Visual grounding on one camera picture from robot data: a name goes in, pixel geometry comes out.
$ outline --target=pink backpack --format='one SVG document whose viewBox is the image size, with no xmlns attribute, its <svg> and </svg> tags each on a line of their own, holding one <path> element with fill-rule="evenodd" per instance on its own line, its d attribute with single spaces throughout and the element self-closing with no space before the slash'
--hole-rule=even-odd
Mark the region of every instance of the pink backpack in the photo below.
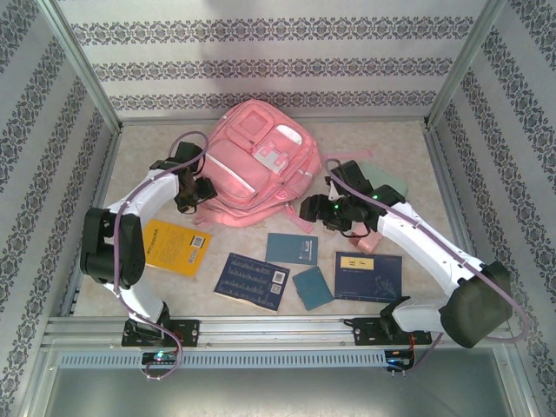
<svg viewBox="0 0 556 417">
<path fill-rule="evenodd" d="M 198 209 L 197 222 L 247 227 L 285 210 L 307 232 L 312 224 L 289 204 L 321 171 L 311 135 L 270 104 L 248 100 L 226 113 L 209 136 L 202 175 L 218 196 Z"/>
</svg>

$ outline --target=black mounting bracket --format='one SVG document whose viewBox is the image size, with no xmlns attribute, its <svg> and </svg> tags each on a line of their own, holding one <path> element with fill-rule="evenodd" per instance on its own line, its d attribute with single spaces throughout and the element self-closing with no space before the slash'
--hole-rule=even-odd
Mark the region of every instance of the black mounting bracket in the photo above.
<svg viewBox="0 0 556 417">
<path fill-rule="evenodd" d="M 182 346 L 186 348 L 196 348 L 199 341 L 198 320 L 175 320 L 169 319 L 165 328 L 177 335 L 182 341 Z M 156 347 L 172 348 L 175 341 L 171 337 L 161 337 L 160 332 L 151 326 L 128 319 L 125 322 L 122 335 L 122 347 Z"/>
<path fill-rule="evenodd" d="M 346 326 L 353 329 L 355 346 L 391 346 L 409 345 L 411 343 L 410 333 L 399 332 L 388 335 L 381 327 L 380 317 L 359 317 L 344 320 Z M 415 345 L 430 345 L 433 342 L 428 332 L 412 332 Z"/>
</svg>

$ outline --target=patterned wallpaper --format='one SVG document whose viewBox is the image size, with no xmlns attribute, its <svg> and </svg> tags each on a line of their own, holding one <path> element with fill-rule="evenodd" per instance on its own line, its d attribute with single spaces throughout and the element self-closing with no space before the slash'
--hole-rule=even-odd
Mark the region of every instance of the patterned wallpaper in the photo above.
<svg viewBox="0 0 556 417">
<path fill-rule="evenodd" d="M 437 126 L 475 250 L 509 268 L 531 319 L 540 415 L 556 415 L 555 5 L 505 6 Z"/>
<path fill-rule="evenodd" d="M 113 136 L 30 0 L 0 1 L 0 415 L 17 415 Z"/>
<path fill-rule="evenodd" d="M 485 0 L 58 0 L 122 119 L 425 116 Z"/>
</svg>

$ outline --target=dark blue book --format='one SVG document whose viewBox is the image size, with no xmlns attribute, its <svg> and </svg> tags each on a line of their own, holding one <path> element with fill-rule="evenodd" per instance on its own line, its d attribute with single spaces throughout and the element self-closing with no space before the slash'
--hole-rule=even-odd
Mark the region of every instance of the dark blue book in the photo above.
<svg viewBox="0 0 556 417">
<path fill-rule="evenodd" d="M 307 310 L 317 308 L 334 299 L 319 267 L 312 267 L 307 271 L 299 273 L 292 279 L 294 280 L 297 294 Z"/>
<path fill-rule="evenodd" d="M 278 311 L 289 269 L 238 254 L 229 254 L 215 293 Z"/>
<path fill-rule="evenodd" d="M 319 238 L 316 236 L 268 234 L 266 262 L 316 265 L 318 254 Z"/>
<path fill-rule="evenodd" d="M 401 256 L 336 252 L 334 298 L 392 302 L 401 297 Z"/>
</svg>

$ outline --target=purple cable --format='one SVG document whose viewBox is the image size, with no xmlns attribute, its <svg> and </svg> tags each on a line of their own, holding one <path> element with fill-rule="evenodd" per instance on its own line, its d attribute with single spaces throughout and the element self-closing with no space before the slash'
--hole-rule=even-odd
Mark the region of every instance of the purple cable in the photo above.
<svg viewBox="0 0 556 417">
<path fill-rule="evenodd" d="M 125 302 L 125 300 L 121 297 L 121 291 L 120 291 L 120 233 L 119 233 L 120 232 L 120 221 L 122 219 L 123 212 L 129 206 L 129 204 L 133 201 L 133 199 L 135 197 L 137 197 L 137 195 L 141 191 L 143 191 L 145 188 L 147 188 L 151 183 L 153 183 L 156 180 L 159 180 L 160 178 L 162 178 L 162 177 L 164 177 L 168 174 L 171 174 L 171 173 L 173 173 L 173 172 L 175 172 L 179 169 L 184 169 L 184 168 L 188 167 L 189 165 L 199 161 L 205 155 L 205 153 L 207 152 L 207 149 L 209 148 L 209 139 L 207 138 L 207 136 L 204 133 L 202 133 L 200 131 L 197 131 L 197 130 L 184 133 L 183 135 L 179 135 L 177 137 L 177 139 L 175 139 L 175 141 L 172 143 L 172 146 L 170 147 L 170 151 L 172 151 L 174 149 L 176 144 L 179 143 L 181 141 L 181 139 L 183 139 L 186 136 L 190 136 L 190 135 L 200 135 L 204 139 L 205 147 L 201 151 L 201 153 L 199 155 L 197 155 L 195 158 L 193 158 L 193 159 L 191 159 L 187 162 L 181 163 L 181 164 L 175 166 L 174 168 L 166 169 L 165 171 L 163 171 L 159 174 L 156 174 L 155 176 L 150 178 L 150 181 L 147 180 L 147 181 L 142 182 L 141 184 L 139 184 L 137 186 L 137 188 L 135 188 L 129 194 L 126 201 L 122 204 L 122 206 L 118 210 L 118 212 L 116 214 L 116 220 L 115 220 L 115 223 L 114 223 L 114 294 L 116 294 L 117 299 L 120 300 L 122 305 L 125 307 L 126 311 L 132 317 L 138 318 L 139 320 L 144 321 L 145 323 L 149 324 L 153 328 L 156 328 L 157 330 L 160 330 L 161 332 L 167 334 L 172 339 L 174 339 L 174 341 L 177 345 L 177 357 L 175 358 L 174 366 L 166 374 L 163 374 L 163 375 L 160 375 L 160 376 L 157 376 L 157 377 L 151 377 L 150 374 L 147 374 L 147 372 L 145 372 L 148 379 L 161 380 L 163 378 L 166 378 L 168 375 L 172 374 L 182 363 L 183 347 L 182 347 L 182 342 L 177 338 L 177 336 L 175 334 L 170 332 L 168 329 L 160 326 L 159 324 L 156 324 L 155 322 L 151 321 L 147 317 L 137 313 L 133 308 L 128 306 L 128 304 Z"/>
<path fill-rule="evenodd" d="M 338 165 L 341 165 L 341 162 L 338 161 L 337 159 L 330 158 L 330 159 L 327 159 L 324 162 L 324 166 L 325 166 L 325 170 L 328 172 L 330 177 L 335 182 L 340 184 L 345 190 L 347 190 L 351 194 L 361 198 L 365 202 L 370 202 L 374 206 L 377 206 L 381 209 L 386 210 L 389 213 L 397 215 L 401 219 L 403 219 L 406 222 L 408 222 L 409 224 L 411 224 L 413 227 L 418 228 L 425 235 L 430 237 L 433 240 L 434 243 L 436 243 L 438 246 L 443 248 L 450 256 L 452 256 L 457 262 L 459 262 L 460 265 L 465 267 L 472 274 L 477 275 L 483 282 L 485 282 L 486 285 L 488 285 L 490 288 L 492 288 L 494 291 L 496 291 L 499 296 L 501 296 L 505 301 L 507 301 L 508 304 L 510 304 L 512 306 L 512 308 L 521 317 L 521 320 L 522 320 L 521 333 L 518 334 L 515 337 L 508 337 L 508 338 L 505 338 L 505 339 L 499 338 L 499 337 L 489 337 L 489 336 L 487 336 L 485 338 L 486 340 L 488 340 L 488 341 L 499 341 L 499 342 L 505 342 L 505 343 L 515 343 L 515 342 L 518 342 L 518 341 L 522 341 L 523 339 L 525 339 L 527 337 L 527 335 L 529 334 L 529 328 L 531 326 L 531 324 L 529 322 L 529 318 L 526 316 L 525 311 L 523 311 L 523 308 L 521 308 L 521 306 L 510 295 L 506 294 L 506 292 L 502 288 L 500 288 L 494 282 L 489 280 L 478 269 L 473 268 L 471 265 L 469 265 L 467 262 L 465 262 L 465 260 L 457 252 L 453 251 L 449 246 L 446 245 L 446 243 L 444 243 L 441 239 L 436 237 L 436 235 L 433 232 L 431 232 L 428 228 L 422 227 L 421 224 L 418 223 L 415 219 L 412 219 L 408 215 L 405 215 L 405 214 L 399 212 L 395 208 L 391 208 L 390 206 L 387 206 L 386 204 L 384 204 L 382 202 L 377 202 L 376 200 L 368 197 L 367 195 L 364 195 L 364 194 L 358 192 L 356 189 L 353 189 L 353 188 L 349 187 L 344 181 L 342 181 L 337 175 L 335 175 L 332 172 L 332 170 L 328 167 L 329 163 L 331 163 L 331 162 L 336 162 Z M 438 335 L 438 337 L 436 338 L 434 343 L 431 345 L 431 347 L 425 352 L 425 355 L 420 359 L 420 361 L 412 369 L 415 369 L 418 365 L 420 365 L 427 358 L 427 356 L 433 351 L 433 349 L 439 343 L 440 338 L 442 337 L 442 335 L 443 335 L 443 333 L 440 333 Z"/>
</svg>

